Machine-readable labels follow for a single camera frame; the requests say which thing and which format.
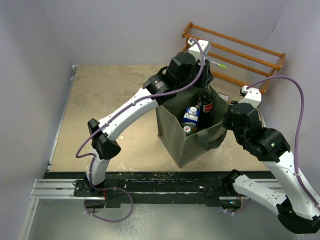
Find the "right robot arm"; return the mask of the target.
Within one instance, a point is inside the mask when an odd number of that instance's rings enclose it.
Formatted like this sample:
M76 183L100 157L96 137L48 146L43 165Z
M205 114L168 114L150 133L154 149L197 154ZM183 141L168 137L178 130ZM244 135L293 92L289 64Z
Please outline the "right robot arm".
M315 234L320 229L320 196L305 176L295 171L294 155L285 137L276 129L263 127L257 109L249 103L231 105L222 122L234 133L236 142L261 161L277 179L277 192L233 169L222 179L228 196L245 195L271 210L294 234Z

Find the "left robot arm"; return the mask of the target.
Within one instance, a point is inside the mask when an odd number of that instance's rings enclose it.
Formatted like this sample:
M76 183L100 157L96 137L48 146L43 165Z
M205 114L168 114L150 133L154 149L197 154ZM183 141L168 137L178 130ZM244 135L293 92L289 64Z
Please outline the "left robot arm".
M85 190L91 196L98 196L103 191L109 162L121 151L117 138L127 127L178 93L209 84L213 76L206 56L200 52L178 53L168 66L149 77L138 92L111 115L101 120L92 118L88 121L93 159L86 173Z

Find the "green canvas bag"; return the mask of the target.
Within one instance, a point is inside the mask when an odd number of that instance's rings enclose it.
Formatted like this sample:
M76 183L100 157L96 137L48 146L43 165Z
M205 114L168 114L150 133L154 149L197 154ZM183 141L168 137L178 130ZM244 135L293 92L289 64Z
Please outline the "green canvas bag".
M207 151L218 148L227 134L223 120L229 104L210 85L205 90L213 100L209 128L199 128L195 133L186 135L182 127L182 119L187 108L198 104L201 88L190 87L179 92L176 97L155 110L158 136L180 168Z

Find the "glass cola bottle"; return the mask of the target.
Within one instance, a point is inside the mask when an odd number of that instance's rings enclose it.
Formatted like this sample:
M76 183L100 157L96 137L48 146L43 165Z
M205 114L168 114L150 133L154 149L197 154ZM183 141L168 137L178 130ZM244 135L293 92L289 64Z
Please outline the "glass cola bottle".
M212 125L213 98L209 92L203 91L198 98L199 126L207 129Z

